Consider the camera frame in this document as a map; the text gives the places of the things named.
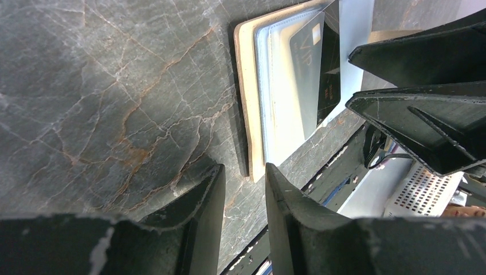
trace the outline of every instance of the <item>blue strip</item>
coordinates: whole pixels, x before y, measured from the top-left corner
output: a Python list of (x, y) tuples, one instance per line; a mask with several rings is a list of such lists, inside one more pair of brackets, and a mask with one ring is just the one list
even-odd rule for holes
[(343, 188), (344, 185), (348, 184), (351, 181), (351, 178), (345, 179), (340, 185), (338, 185), (334, 190), (329, 194), (329, 196), (324, 200), (322, 203), (323, 206), (327, 206), (327, 204), (334, 198), (334, 196)]
[(270, 265), (262, 275), (268, 275), (270, 272), (272, 272), (272, 265)]

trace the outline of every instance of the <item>perforated metal panel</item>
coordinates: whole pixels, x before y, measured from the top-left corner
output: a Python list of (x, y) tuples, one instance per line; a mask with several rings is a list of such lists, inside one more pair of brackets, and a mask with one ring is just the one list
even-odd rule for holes
[(420, 163), (410, 169), (385, 206), (384, 217), (439, 216), (461, 182), (463, 172), (439, 177)]

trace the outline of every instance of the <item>black card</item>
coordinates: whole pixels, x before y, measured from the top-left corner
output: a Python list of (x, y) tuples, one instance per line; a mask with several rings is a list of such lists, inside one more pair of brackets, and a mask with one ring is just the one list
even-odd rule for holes
[(316, 129), (324, 13), (320, 12), (290, 38), (304, 136)]
[(320, 67), (318, 124), (341, 101), (339, 58), (339, 34), (329, 26), (328, 22), (325, 22)]

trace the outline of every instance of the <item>black cable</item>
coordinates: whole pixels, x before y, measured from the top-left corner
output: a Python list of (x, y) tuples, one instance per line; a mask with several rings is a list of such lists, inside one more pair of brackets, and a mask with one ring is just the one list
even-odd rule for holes
[(364, 135), (363, 156), (364, 166), (368, 168), (374, 156), (386, 143), (386, 136), (373, 125), (368, 125)]
[(378, 167), (386, 159), (394, 159), (394, 158), (396, 158), (396, 159), (411, 159), (411, 156), (409, 154), (390, 154), (390, 155), (386, 155), (382, 159), (379, 159), (374, 165), (369, 166), (369, 167), (366, 167), (366, 168), (368, 168), (369, 170), (374, 169), (374, 168)]

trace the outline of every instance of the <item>marble surface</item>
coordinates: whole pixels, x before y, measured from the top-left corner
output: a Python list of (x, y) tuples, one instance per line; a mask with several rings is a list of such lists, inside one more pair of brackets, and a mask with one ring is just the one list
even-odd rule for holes
[[(429, 28), (419, 19), (456, 2), (375, 1), (378, 29)], [(138, 220), (223, 163), (222, 270), (266, 224), (263, 181), (247, 177), (233, 29), (295, 3), (0, 1), (0, 211)], [(362, 123), (345, 111), (280, 169), (303, 186)]]

